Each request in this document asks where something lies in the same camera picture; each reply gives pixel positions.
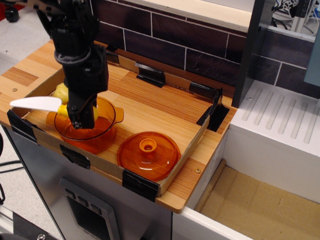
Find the screw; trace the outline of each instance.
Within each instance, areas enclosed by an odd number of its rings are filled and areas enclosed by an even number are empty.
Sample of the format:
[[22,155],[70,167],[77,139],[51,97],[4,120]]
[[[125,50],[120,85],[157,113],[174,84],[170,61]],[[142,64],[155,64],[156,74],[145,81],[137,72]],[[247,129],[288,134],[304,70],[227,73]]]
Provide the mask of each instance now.
[[44,234],[39,234],[36,240],[45,240],[46,236]]

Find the yellow object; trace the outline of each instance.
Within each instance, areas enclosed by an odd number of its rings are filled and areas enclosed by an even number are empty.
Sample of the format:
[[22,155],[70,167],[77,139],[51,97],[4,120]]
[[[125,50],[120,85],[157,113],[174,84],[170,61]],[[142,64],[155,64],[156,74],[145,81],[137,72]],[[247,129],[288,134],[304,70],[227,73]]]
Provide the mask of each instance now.
[[[68,110],[67,110],[67,104],[62,104],[58,108],[57,113],[59,115],[64,116],[65,118],[69,118]],[[97,110],[97,108],[95,106],[93,106],[93,115],[94,115],[94,121],[97,121],[99,114],[98,114],[98,110]]]
[[[53,93],[53,97],[56,97],[62,100],[62,105],[59,107],[57,113],[66,118],[69,118],[68,111],[67,111],[67,103],[69,101],[69,91],[64,83],[60,83],[59,85],[56,86],[55,91]],[[97,121],[99,114],[95,106],[93,106],[93,115],[94,115],[94,121]]]
[[53,96],[61,99],[62,104],[67,104],[69,101],[69,93],[66,85],[64,83],[60,83],[58,86],[56,86]]

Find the bowl handle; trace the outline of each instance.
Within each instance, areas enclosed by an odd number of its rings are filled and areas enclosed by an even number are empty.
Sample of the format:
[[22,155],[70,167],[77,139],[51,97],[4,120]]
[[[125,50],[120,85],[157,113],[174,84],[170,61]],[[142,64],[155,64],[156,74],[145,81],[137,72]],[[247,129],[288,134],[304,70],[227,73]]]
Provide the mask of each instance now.
[[121,107],[114,107],[115,110],[115,121],[114,123],[121,123],[124,120],[125,112],[124,109]]

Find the gray floor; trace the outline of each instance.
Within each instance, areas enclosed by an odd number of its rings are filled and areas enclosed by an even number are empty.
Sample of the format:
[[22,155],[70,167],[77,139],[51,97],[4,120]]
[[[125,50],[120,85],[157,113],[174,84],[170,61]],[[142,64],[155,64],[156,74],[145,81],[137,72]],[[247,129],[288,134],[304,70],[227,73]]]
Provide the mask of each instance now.
[[[5,19],[0,21],[0,75],[49,40],[36,12],[32,9],[20,10],[18,22],[10,23]],[[0,163],[18,160],[2,127],[0,132],[4,138]],[[20,164],[3,166],[0,167],[0,171],[20,166]],[[6,208],[49,232],[57,239],[62,239],[24,169],[1,173],[0,183],[5,193],[3,205]]]

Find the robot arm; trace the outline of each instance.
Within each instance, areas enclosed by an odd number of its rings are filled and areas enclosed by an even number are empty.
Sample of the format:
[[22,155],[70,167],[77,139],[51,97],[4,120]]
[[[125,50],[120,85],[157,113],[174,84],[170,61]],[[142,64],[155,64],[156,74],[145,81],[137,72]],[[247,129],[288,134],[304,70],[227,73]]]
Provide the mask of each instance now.
[[64,70],[72,125],[75,129],[92,129],[97,94],[108,89],[108,69],[105,49],[94,44],[99,21],[92,15],[88,0],[0,0],[0,3],[36,9],[53,40],[54,57]]

